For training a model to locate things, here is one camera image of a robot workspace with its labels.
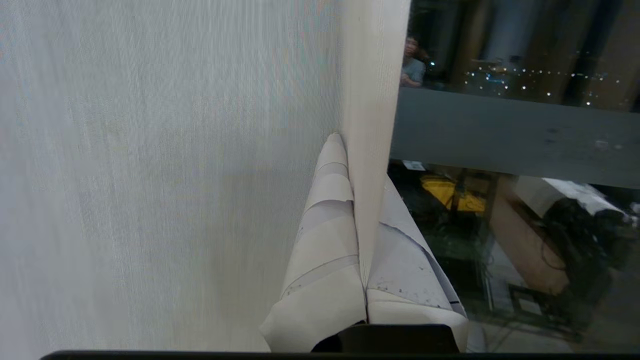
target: gray shirt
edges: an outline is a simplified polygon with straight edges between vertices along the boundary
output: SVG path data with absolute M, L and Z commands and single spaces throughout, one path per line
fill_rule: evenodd
M 407 74 L 412 81 L 416 81 L 422 84 L 422 77 L 424 76 L 424 71 L 426 67 L 424 63 L 420 60 L 416 60 L 411 58 L 406 65 L 402 66 L 402 72 Z

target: person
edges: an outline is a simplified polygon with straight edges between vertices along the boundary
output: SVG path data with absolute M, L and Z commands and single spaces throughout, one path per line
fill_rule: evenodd
M 400 77 L 400 86 L 408 86 L 419 88 L 422 86 L 422 77 L 426 66 L 424 63 L 414 56 L 418 51 L 418 40 L 413 35 L 406 37 L 404 43 L 404 58 L 402 61 L 402 75 Z

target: yellow object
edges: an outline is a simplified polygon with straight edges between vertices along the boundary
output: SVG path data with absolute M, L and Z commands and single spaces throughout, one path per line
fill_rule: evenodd
M 455 192 L 456 183 L 436 178 L 424 176 L 420 179 L 423 189 L 427 190 L 431 195 L 435 196 L 447 209 L 451 210 L 453 202 L 453 193 Z M 484 200 L 465 191 L 458 202 L 458 211 L 472 211 L 474 213 L 484 212 Z

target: fabric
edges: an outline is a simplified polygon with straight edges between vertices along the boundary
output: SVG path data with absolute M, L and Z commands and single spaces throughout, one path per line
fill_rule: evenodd
M 267 351 L 338 34 L 333 1 L 0 0 L 0 358 Z
M 340 115 L 365 284 L 378 236 L 409 6 L 409 0 L 340 3 Z

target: white curtain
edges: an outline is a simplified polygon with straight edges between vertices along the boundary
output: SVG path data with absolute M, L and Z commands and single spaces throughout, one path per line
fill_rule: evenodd
M 353 5 L 377 9 L 361 14 L 357 36 L 402 41 L 406 14 L 371 4 Z M 340 53 L 341 7 L 0 0 L 1 358 L 268 349 L 258 326 L 279 296 L 320 148 L 351 106 L 374 102 L 344 103 L 341 76 L 384 66 L 392 76 L 381 80 L 397 86 L 399 62 L 340 73 L 377 53 L 369 40 L 353 60 L 362 49 Z M 385 16 L 394 26 L 380 28 Z M 358 130 L 344 130 L 351 152 Z

